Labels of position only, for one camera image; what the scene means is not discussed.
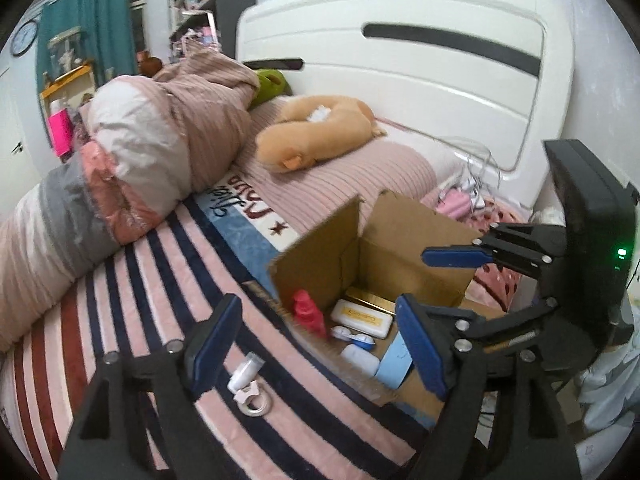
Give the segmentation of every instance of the red bottle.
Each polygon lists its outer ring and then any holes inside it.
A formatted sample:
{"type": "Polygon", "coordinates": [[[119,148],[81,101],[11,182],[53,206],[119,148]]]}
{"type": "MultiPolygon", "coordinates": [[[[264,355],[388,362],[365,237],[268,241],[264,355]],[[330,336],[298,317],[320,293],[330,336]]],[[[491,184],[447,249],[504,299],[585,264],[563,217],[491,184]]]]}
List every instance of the red bottle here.
{"type": "Polygon", "coordinates": [[[305,327],[312,334],[315,334],[322,339],[326,339],[324,316],[306,290],[301,289],[294,293],[293,313],[296,321],[300,323],[300,325],[305,327]]]}

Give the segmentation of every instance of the folded comforter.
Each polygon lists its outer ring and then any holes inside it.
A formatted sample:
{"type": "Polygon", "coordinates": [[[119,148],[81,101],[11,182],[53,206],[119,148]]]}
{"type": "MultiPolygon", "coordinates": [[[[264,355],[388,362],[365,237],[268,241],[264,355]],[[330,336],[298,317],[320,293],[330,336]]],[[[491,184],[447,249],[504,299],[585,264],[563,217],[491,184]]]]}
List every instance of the folded comforter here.
{"type": "Polygon", "coordinates": [[[0,351],[77,278],[226,173],[257,88],[251,70],[192,45],[154,80],[121,76],[98,90],[90,141],[0,226],[0,351]]]}

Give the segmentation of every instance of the white door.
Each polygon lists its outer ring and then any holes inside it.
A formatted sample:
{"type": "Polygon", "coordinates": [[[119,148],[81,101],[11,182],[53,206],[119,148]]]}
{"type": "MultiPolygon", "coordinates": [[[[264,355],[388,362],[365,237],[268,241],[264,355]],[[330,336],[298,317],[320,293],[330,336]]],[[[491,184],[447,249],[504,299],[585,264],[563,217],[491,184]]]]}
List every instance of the white door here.
{"type": "Polygon", "coordinates": [[[40,175],[24,145],[10,69],[0,68],[0,222],[39,181],[40,175]]]}

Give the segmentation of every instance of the orange plush neck pillow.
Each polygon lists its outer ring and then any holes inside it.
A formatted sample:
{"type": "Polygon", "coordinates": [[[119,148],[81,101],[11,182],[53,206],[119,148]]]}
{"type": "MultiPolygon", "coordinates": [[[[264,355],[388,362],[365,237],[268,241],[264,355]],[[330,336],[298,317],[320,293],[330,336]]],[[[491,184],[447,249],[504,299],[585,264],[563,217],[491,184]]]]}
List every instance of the orange plush neck pillow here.
{"type": "Polygon", "coordinates": [[[373,137],[385,135],[376,126],[371,109],[358,99],[318,95],[288,101],[276,124],[255,139],[256,157],[274,173],[310,168],[316,160],[327,160],[355,150],[373,137]],[[321,122],[307,119],[318,108],[328,108],[321,122]]]}

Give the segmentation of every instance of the yellow label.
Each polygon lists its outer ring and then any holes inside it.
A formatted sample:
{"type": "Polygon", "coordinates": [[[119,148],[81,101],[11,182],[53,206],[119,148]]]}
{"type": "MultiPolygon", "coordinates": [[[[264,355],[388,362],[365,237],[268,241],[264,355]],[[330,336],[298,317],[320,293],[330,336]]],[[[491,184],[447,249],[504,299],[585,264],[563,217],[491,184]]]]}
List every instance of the yellow label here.
{"type": "Polygon", "coordinates": [[[382,325],[382,320],[379,317],[372,316],[371,314],[365,314],[364,312],[359,312],[348,306],[342,309],[342,313],[347,317],[351,317],[351,319],[364,321],[365,323],[369,323],[374,326],[382,325]]]}

